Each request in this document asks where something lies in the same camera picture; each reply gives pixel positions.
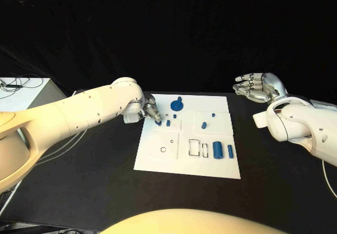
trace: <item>black tabletop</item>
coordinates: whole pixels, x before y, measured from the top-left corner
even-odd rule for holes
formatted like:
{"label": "black tabletop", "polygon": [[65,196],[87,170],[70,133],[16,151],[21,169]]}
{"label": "black tabletop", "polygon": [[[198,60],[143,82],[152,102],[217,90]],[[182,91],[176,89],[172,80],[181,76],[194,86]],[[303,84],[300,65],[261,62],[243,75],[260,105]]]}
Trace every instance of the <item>black tabletop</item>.
{"label": "black tabletop", "polygon": [[[143,120],[124,124],[120,116],[88,130],[64,156],[34,168],[2,220],[100,231],[145,212],[191,208],[290,233],[337,230],[322,160],[256,126],[253,115],[267,104],[235,94],[179,94],[228,97],[243,179],[136,171]],[[329,163],[326,168],[337,188],[337,169]]]}

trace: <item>black curtain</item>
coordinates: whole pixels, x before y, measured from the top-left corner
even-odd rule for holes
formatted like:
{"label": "black curtain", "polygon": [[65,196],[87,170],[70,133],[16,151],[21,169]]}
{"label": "black curtain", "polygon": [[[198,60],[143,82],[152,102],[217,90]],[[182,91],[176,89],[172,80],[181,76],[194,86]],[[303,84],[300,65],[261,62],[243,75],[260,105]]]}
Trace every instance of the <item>black curtain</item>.
{"label": "black curtain", "polygon": [[70,91],[130,76],[148,91],[233,92],[237,76],[273,72],[290,93],[337,103],[332,7],[323,1],[4,0],[0,75],[28,70]]}

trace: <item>small blue piece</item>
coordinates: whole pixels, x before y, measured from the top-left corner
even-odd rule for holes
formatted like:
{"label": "small blue piece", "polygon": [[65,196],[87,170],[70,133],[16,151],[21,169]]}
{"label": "small blue piece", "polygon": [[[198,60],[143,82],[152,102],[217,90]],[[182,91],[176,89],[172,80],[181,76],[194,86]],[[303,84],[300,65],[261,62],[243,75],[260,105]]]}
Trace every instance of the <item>small blue piece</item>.
{"label": "small blue piece", "polygon": [[215,159],[224,158],[224,148],[222,148],[222,143],[220,141],[214,142],[214,157]]}
{"label": "small blue piece", "polygon": [[233,149],[233,145],[228,145],[228,153],[230,153],[230,158],[234,158],[234,149]]}
{"label": "small blue piece", "polygon": [[184,102],[182,102],[182,97],[178,97],[178,101],[173,101],[173,102],[171,103],[171,108],[172,108],[172,110],[175,110],[175,111],[182,111],[184,107],[185,107],[185,104],[184,104]]}

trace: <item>tan plastic casing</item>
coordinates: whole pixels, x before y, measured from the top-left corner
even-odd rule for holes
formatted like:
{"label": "tan plastic casing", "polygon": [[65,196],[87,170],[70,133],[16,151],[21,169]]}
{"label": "tan plastic casing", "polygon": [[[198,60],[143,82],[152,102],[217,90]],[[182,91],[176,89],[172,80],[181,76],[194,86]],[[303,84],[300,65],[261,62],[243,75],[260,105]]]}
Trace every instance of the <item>tan plastic casing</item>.
{"label": "tan plastic casing", "polygon": [[235,216],[211,211],[169,209],[143,213],[103,234],[284,234],[280,230]]}
{"label": "tan plastic casing", "polygon": [[[19,112],[0,112],[0,193],[24,179],[50,147],[116,118],[143,92],[132,78]],[[18,129],[29,142],[27,147]]]}

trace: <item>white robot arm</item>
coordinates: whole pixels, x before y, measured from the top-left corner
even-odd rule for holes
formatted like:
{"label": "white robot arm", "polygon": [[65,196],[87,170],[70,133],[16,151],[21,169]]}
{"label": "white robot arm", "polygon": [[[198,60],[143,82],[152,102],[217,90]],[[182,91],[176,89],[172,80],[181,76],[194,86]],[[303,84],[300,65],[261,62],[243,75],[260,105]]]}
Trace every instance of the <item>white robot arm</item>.
{"label": "white robot arm", "polygon": [[162,123],[156,99],[145,97],[132,78],[37,108],[0,112],[0,193],[24,179],[55,143],[119,115],[126,123],[145,117]]}
{"label": "white robot arm", "polygon": [[256,73],[235,79],[237,94],[250,100],[270,103],[266,112],[256,114],[258,128],[269,127],[279,141],[289,140],[306,147],[310,153],[337,166],[337,112],[316,109],[292,97],[280,78],[273,73]]}

